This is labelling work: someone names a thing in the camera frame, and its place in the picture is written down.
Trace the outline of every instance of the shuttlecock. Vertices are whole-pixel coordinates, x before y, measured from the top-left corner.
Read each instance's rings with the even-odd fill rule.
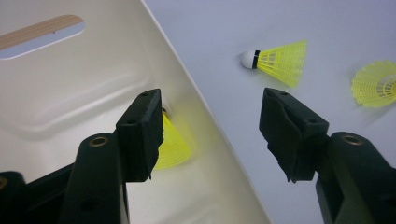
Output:
[[[191,149],[163,112],[163,143],[154,170],[170,168],[181,164],[191,156]]]
[[[380,107],[396,101],[396,63],[374,62],[352,80],[353,97],[360,105]]]
[[[306,40],[268,50],[249,50],[242,55],[242,65],[260,69],[283,83],[296,87],[300,81],[306,54]]]

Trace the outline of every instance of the black mechanical arm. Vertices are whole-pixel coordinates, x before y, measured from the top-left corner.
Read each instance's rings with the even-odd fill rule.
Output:
[[[114,133],[83,140],[76,161],[26,184],[0,173],[0,223],[129,223],[126,182],[144,182],[163,142],[161,91],[141,93]]]
[[[326,224],[396,223],[396,170],[354,133],[329,123],[284,91],[265,89],[260,131],[287,179],[312,180]]]

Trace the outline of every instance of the white surface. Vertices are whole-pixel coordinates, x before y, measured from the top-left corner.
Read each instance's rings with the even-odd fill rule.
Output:
[[[82,34],[0,60],[0,171],[30,182],[74,161],[79,143],[112,133],[137,94],[162,90],[193,150],[152,181],[129,184],[131,223],[268,223],[229,143],[140,1],[3,1],[0,35],[60,15]]]
[[[351,79],[373,61],[396,61],[396,1],[146,0],[243,163],[275,224],[322,223],[312,182],[288,183],[259,132],[262,91],[288,91],[330,122],[370,139],[396,166],[395,104],[356,104]],[[308,40],[296,89],[244,68],[248,49]]]
[[[255,52],[256,52],[255,49],[245,51],[241,56],[242,65],[244,65],[246,68],[250,68],[250,69],[253,68]]]

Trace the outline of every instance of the white tray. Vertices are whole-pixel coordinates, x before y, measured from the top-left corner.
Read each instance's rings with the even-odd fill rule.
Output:
[[[144,3],[6,1],[0,35],[62,15],[85,30],[0,60],[0,171],[30,182],[72,163],[79,143],[111,133],[137,94],[160,88],[193,150],[187,162],[128,184],[131,223],[269,223],[223,133]]]

